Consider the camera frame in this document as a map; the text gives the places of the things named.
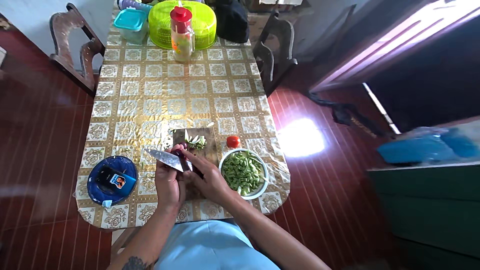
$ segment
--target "hand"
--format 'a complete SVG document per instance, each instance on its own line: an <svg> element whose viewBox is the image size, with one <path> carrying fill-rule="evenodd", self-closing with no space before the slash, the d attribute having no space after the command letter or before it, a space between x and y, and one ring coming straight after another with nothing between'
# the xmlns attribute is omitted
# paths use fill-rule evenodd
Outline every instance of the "hand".
<svg viewBox="0 0 480 270"><path fill-rule="evenodd" d="M195 183L207 199L224 206L229 199L240 197L236 191L230 189L222 173L213 163L186 150L182 150L182 153L204 175L202 179L196 173L186 171L183 177Z"/></svg>
<svg viewBox="0 0 480 270"><path fill-rule="evenodd" d="M170 153L176 149L183 149L183 146L175 145L165 152ZM157 160L155 186L158 195L157 209L173 208L178 211L185 201L185 182L177 181L177 170Z"/></svg>

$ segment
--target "vegetable scraps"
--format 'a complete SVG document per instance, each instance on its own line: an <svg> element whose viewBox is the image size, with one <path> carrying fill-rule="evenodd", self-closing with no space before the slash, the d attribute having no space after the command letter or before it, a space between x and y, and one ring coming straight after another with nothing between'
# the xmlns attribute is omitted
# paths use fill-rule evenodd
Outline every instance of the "vegetable scraps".
<svg viewBox="0 0 480 270"><path fill-rule="evenodd" d="M207 141L205 140L205 136L195 136L195 138L192 139L192 136L188 137L188 132L185 129L185 143L188 144L188 147L190 149L203 149L205 148L205 145L207 144Z"/></svg>
<svg viewBox="0 0 480 270"><path fill-rule="evenodd" d="M223 161L222 175L231 189L247 196L265 182L262 167L262 163L251 153L235 152Z"/></svg>

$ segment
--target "white bowl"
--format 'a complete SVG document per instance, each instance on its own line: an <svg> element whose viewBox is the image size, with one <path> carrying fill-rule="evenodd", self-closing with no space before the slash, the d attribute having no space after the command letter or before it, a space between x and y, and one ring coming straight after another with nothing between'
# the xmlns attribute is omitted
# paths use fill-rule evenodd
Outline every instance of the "white bowl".
<svg viewBox="0 0 480 270"><path fill-rule="evenodd" d="M230 150L225 155L223 155L222 160L220 160L220 165L218 166L218 169L220 170L220 172L222 172L223 162L225 161L225 159L231 153L235 153L235 152L249 152L250 154L254 155L262 163L262 166L263 166L263 169L264 169L265 181L257 189L251 191L246 196L242 196L242 198L245 199L245 200L252 200L252 199L260 197L260 195L262 195L263 192L265 192L265 189L267 189L267 186L268 186L268 169L267 169L267 165L265 164L263 159L259 155L257 155L255 152L253 152L251 150L248 150L248 149L245 149L245 148L236 148L236 149Z"/></svg>

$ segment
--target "red lid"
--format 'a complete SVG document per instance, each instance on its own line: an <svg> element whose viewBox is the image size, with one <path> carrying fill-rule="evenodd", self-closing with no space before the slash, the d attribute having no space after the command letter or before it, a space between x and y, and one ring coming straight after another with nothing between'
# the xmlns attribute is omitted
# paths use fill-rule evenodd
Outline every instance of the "red lid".
<svg viewBox="0 0 480 270"><path fill-rule="evenodd" d="M172 30L184 34L187 32L187 27L191 26L192 12L186 8L177 6L170 12L170 18Z"/></svg>

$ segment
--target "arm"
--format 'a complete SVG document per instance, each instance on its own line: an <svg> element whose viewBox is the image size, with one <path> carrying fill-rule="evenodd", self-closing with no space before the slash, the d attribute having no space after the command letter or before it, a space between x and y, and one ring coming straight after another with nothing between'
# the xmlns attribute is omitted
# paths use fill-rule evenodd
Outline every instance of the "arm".
<svg viewBox="0 0 480 270"><path fill-rule="evenodd" d="M312 251L231 190L214 164L188 151L182 152L204 178L193 172L185 172L183 176L191 179L205 197L232 214L241 228L281 268L330 270Z"/></svg>
<svg viewBox="0 0 480 270"><path fill-rule="evenodd" d="M179 145L173 147L174 150L177 148L183 149ZM128 246L110 264L108 270L143 270L158 259L185 200L185 183L177 181L176 177L176 170L156 162L157 208Z"/></svg>

